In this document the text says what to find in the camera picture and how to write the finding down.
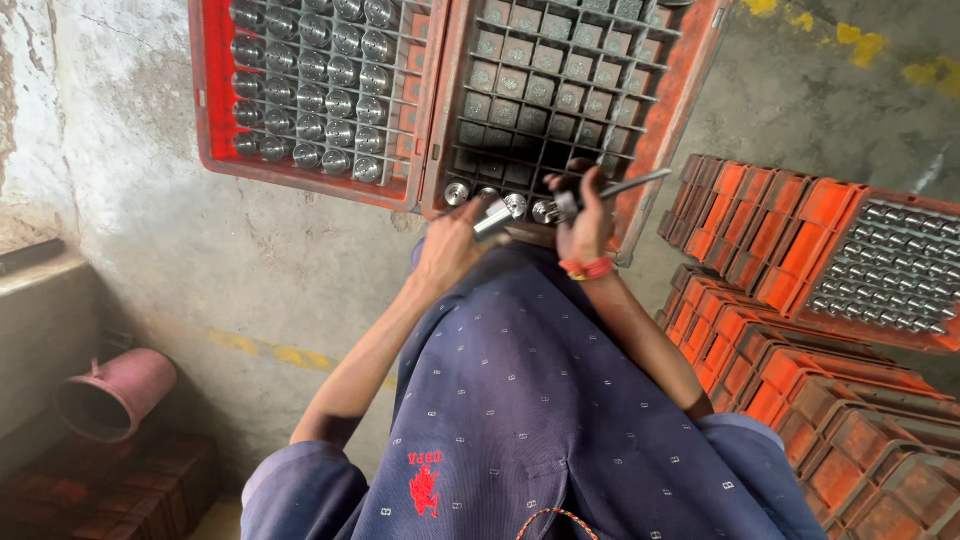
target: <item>patterned shirt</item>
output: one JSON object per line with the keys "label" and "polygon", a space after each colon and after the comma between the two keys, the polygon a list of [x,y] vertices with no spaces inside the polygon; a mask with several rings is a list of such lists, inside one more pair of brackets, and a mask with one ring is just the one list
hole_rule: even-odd
{"label": "patterned shirt", "polygon": [[[606,336],[547,250],[488,254],[399,355],[390,443],[369,487],[304,442],[257,469],[243,537],[512,539],[560,507],[599,538],[825,538],[775,433],[694,423]],[[524,538],[588,538],[550,512]]]}

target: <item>pink bucket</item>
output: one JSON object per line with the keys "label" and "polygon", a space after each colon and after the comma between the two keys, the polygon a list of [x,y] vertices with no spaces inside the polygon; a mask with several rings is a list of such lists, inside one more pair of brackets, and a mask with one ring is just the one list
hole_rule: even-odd
{"label": "pink bucket", "polygon": [[156,404],[177,382],[177,369],[166,356],[133,349],[86,375],[63,382],[54,408],[73,431],[102,443],[131,437]]}

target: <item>red embroidered horse rider logo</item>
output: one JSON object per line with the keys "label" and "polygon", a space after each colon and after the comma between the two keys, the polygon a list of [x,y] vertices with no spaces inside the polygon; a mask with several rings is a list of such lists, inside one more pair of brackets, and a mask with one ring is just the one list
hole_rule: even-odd
{"label": "red embroidered horse rider logo", "polygon": [[430,466],[421,465],[420,472],[410,480],[410,497],[413,497],[414,506],[417,507],[417,513],[421,516],[428,507],[433,506],[433,513],[430,515],[437,517],[437,504],[440,501],[440,494],[435,493],[431,497],[430,493],[433,491],[433,484],[437,481],[437,475],[439,474],[431,475]]}

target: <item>left hand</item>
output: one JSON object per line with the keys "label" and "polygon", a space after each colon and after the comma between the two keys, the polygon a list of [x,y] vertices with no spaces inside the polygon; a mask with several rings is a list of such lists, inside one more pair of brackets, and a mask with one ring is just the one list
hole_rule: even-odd
{"label": "left hand", "polygon": [[426,230],[420,264],[412,278],[439,296],[463,279],[490,248],[509,242],[505,233],[483,243],[473,240],[473,226],[485,207],[477,197],[434,221]]}

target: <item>red thread bracelet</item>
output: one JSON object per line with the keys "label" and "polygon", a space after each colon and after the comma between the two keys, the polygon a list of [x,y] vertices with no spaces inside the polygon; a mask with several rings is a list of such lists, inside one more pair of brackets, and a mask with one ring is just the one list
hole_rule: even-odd
{"label": "red thread bracelet", "polygon": [[575,282],[585,282],[586,280],[595,280],[602,278],[613,271],[613,260],[603,256],[599,259],[580,264],[572,260],[561,260],[560,267],[566,270],[566,274]]}

